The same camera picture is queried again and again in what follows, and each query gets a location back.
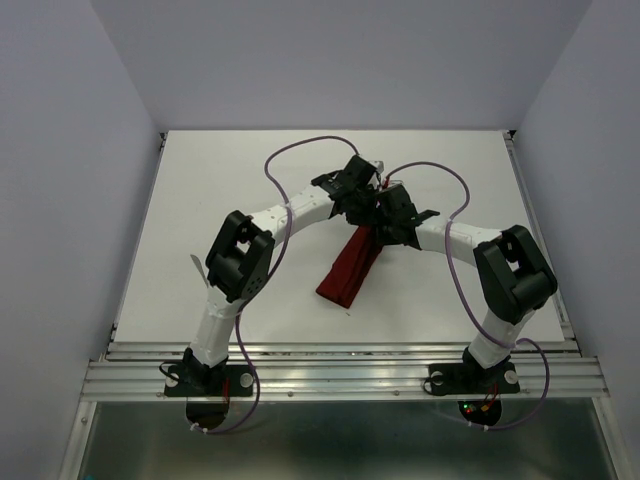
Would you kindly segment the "aluminium front frame rail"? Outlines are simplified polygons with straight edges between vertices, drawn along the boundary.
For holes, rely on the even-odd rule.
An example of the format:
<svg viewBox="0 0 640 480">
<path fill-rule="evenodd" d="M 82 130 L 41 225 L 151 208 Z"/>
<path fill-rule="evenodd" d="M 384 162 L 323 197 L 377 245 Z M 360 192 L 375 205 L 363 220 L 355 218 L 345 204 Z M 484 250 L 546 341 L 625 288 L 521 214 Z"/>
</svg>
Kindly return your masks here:
<svg viewBox="0 0 640 480">
<path fill-rule="evenodd" d="M 163 362 L 181 355 L 181 344 L 114 342 L 89 364 L 81 398 L 93 402 L 165 400 Z M 573 340 L 545 344 L 540 357 L 522 346 L 512 355 L 519 398 L 607 397 L 599 361 L 581 354 Z M 246 347 L 261 383 L 261 398 L 277 401 L 425 400 L 428 367 L 458 361 L 461 343 L 250 343 Z"/>
</svg>

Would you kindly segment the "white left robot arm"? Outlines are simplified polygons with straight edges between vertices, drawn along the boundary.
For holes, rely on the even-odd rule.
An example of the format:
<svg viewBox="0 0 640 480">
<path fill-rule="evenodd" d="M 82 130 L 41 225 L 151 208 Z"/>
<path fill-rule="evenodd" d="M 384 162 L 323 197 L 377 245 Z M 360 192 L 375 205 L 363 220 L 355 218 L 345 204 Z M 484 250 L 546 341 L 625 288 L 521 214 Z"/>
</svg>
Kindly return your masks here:
<svg viewBox="0 0 640 480">
<path fill-rule="evenodd" d="M 266 286 L 274 250 L 299 231 L 336 215 L 356 220 L 373 213 L 383 171 L 381 161 L 355 155 L 343 169 L 316 177 L 281 204 L 249 215 L 239 210 L 227 215 L 205 259 L 207 302 L 182 359 L 188 382 L 199 393 L 210 394 L 221 386 L 236 318 Z"/>
</svg>

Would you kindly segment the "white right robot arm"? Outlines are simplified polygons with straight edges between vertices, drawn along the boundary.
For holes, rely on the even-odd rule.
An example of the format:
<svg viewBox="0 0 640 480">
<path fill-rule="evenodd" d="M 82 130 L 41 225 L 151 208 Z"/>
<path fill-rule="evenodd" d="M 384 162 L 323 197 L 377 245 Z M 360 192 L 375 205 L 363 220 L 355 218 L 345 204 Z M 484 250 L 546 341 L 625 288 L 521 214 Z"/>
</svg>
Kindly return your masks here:
<svg viewBox="0 0 640 480">
<path fill-rule="evenodd" d="M 505 230 L 477 227 L 419 212 L 405 187 L 395 184 L 377 194 L 375 231 L 384 245 L 405 245 L 446 257 L 454 287 L 465 309 L 454 262 L 476 268 L 486 303 L 478 334 L 467 348 L 472 358 L 460 366 L 463 384 L 482 390 L 496 378 L 496 368 L 515 347 L 525 323 L 541 309 L 558 283 L 531 232 L 514 225 Z"/>
</svg>

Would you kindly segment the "dark red cloth napkin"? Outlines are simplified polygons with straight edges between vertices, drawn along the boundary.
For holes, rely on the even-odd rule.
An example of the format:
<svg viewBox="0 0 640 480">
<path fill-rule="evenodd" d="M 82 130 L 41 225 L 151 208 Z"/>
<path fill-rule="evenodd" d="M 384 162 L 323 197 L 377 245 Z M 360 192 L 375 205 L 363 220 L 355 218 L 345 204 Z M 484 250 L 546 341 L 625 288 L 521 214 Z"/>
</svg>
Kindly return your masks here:
<svg viewBox="0 0 640 480">
<path fill-rule="evenodd" d="M 358 227 L 316 288 L 316 294 L 349 309 L 382 249 L 372 227 Z"/>
</svg>

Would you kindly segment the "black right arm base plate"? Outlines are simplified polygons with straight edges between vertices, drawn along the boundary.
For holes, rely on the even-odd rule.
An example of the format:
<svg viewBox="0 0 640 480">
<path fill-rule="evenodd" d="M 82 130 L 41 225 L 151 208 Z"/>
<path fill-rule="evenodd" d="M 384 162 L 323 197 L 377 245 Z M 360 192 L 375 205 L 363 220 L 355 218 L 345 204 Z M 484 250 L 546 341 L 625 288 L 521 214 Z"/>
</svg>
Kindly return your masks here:
<svg viewBox="0 0 640 480">
<path fill-rule="evenodd" d="M 427 366 L 428 376 L 423 390 L 433 396 L 484 395 L 486 393 L 517 394 L 519 378 L 511 362 L 489 369 L 469 363 L 436 363 Z"/>
</svg>

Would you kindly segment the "aluminium right side rail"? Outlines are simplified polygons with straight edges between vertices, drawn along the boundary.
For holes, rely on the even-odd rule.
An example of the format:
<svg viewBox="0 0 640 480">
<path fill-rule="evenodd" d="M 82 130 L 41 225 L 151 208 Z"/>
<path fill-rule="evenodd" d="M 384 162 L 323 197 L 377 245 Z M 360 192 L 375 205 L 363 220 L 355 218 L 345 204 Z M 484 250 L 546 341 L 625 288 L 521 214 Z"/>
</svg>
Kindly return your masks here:
<svg viewBox="0 0 640 480">
<path fill-rule="evenodd" d="M 518 161 L 517 152 L 515 149 L 515 141 L 514 135 L 515 130 L 502 130 L 501 134 L 504 140 L 505 148 L 507 154 L 509 156 L 509 160 L 511 162 L 511 166 L 518 184 L 518 188 L 520 194 L 523 199 L 524 208 L 526 210 L 526 214 L 528 220 L 531 224 L 532 235 L 535 237 L 543 256 L 545 257 L 548 265 L 553 267 L 552 261 L 550 259 L 548 249 L 544 240 L 544 236 L 542 230 L 540 228 L 540 224 L 533 206 L 533 202 L 531 200 L 531 196 L 529 193 L 529 189 L 527 187 L 526 181 L 524 179 L 524 175 L 521 169 L 521 166 Z M 562 298 L 561 290 L 557 289 L 556 293 L 553 295 L 553 305 L 555 312 L 558 316 L 560 327 L 563 333 L 564 340 L 569 342 L 571 346 L 569 347 L 569 352 L 574 352 L 577 354 L 582 354 L 581 348 L 576 338 L 576 334 L 574 332 L 573 326 L 568 316 L 568 312 L 566 310 L 566 306 L 564 303 L 564 299 Z"/>
</svg>

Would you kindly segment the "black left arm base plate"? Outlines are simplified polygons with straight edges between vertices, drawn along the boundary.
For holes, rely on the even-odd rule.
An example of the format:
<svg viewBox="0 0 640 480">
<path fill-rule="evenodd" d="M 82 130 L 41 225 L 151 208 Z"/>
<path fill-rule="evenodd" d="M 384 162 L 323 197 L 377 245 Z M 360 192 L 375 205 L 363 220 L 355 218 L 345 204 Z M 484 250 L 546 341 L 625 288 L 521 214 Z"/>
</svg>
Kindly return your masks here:
<svg viewBox="0 0 640 480">
<path fill-rule="evenodd" d="M 164 376 L 164 395 L 169 398 L 249 398 L 254 394 L 255 380 L 247 365 L 223 366 L 212 374 L 197 378 L 180 362 L 162 363 L 158 367 Z"/>
</svg>

